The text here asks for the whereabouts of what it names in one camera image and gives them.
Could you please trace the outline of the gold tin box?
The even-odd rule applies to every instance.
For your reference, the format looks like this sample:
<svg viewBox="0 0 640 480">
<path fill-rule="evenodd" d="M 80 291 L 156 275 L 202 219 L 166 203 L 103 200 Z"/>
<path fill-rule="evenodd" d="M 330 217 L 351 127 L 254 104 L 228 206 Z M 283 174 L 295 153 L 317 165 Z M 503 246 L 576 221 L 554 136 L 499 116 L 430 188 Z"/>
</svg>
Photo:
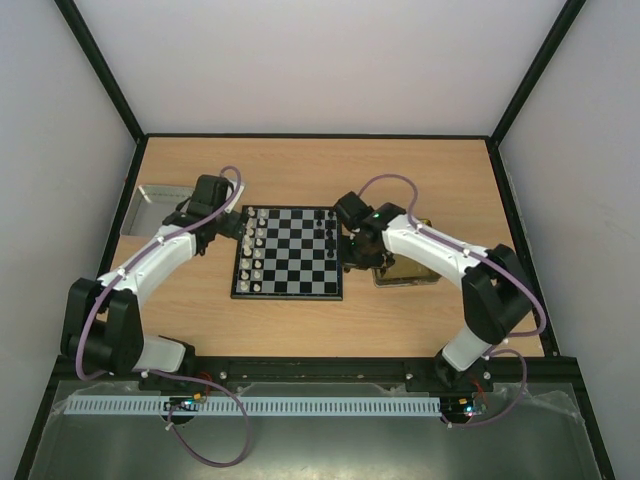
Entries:
<svg viewBox="0 0 640 480">
<path fill-rule="evenodd" d="M 372 270 L 373 283 L 379 288 L 437 284 L 441 275 L 400 254 L 385 250 L 383 265 Z"/>
</svg>

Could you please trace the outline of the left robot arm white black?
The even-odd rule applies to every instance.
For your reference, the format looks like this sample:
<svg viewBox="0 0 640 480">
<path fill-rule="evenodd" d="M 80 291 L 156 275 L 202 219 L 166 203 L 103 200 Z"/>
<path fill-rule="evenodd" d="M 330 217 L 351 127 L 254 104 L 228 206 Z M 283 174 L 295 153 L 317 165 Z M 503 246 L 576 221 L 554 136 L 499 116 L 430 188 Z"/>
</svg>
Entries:
<svg viewBox="0 0 640 480">
<path fill-rule="evenodd" d="M 69 289 L 61 354 L 74 361 L 83 381 L 104 374 L 178 372 L 187 345 L 143 332 L 141 310 L 153 292 L 182 264 L 204 255 L 226 229 L 245 189 L 240 170 L 225 166 L 202 175 L 188 199 L 163 219 L 147 243 L 116 269 L 95 280 L 80 278 Z"/>
</svg>

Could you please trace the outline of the black silver chess board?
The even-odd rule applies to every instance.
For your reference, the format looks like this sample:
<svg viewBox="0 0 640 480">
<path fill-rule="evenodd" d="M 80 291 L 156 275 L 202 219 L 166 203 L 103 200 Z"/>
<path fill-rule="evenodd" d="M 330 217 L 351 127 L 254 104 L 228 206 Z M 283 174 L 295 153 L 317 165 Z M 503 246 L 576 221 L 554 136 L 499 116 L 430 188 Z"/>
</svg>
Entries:
<svg viewBox="0 0 640 480">
<path fill-rule="evenodd" d="M 343 299 L 342 226 L 326 206 L 245 205 L 230 296 L 233 299 Z M 255 280 L 253 272 L 262 278 Z M 252 284 L 261 284 L 260 292 Z"/>
</svg>

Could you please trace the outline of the silver tin lid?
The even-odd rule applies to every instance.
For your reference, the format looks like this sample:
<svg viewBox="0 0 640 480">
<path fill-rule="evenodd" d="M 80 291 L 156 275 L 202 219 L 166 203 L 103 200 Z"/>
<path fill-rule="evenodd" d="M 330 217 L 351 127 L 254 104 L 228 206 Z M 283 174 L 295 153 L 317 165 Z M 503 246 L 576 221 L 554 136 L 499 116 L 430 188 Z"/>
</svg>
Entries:
<svg viewBox="0 0 640 480">
<path fill-rule="evenodd" d="M 151 237 L 176 206 L 186 200 L 193 187 L 147 184 L 134 190 L 120 233 L 124 236 Z"/>
</svg>

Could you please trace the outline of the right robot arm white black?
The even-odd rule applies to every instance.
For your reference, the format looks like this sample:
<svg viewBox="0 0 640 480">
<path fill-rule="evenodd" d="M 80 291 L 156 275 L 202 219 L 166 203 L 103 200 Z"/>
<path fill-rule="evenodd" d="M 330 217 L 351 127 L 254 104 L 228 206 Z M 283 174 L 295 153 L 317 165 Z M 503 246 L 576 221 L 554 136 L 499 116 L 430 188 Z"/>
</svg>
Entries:
<svg viewBox="0 0 640 480">
<path fill-rule="evenodd" d="M 340 241 L 347 269 L 386 270 L 397 256 L 435 272 L 458 287 L 464 325 L 434 357 L 434 374 L 445 390 L 460 390 L 471 367 L 513 333 L 536 308 L 536 297 L 515 252 L 460 241 L 385 203 L 375 209 L 349 192 L 334 205 L 349 234 Z"/>
</svg>

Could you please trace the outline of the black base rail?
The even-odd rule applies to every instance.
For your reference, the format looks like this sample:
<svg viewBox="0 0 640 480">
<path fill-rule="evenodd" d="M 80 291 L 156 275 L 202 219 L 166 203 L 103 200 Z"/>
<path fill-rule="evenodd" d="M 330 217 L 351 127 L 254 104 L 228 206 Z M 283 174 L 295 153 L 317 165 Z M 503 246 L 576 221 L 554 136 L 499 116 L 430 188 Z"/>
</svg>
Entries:
<svg viewBox="0 0 640 480">
<path fill-rule="evenodd" d="M 527 387 L 536 385 L 571 385 L 574 392 L 584 391 L 585 383 L 578 362 L 570 357 L 528 357 Z M 435 396 L 471 394 L 479 385 L 493 391 L 495 384 L 520 383 L 520 361 L 507 354 L 479 361 L 470 373 L 461 374 L 454 383 L 442 384 L 436 376 L 433 358 L 275 358 L 275 357 L 194 357 L 187 360 L 186 370 L 179 374 L 197 376 L 201 372 L 228 388 L 245 387 L 256 383 L 314 383 L 314 384 L 374 384 L 382 387 L 404 385 L 411 393 Z M 99 381 L 135 381 L 142 390 L 166 392 L 195 391 L 185 381 L 173 381 L 151 374 L 142 379 L 139 374 L 106 375 Z"/>
</svg>

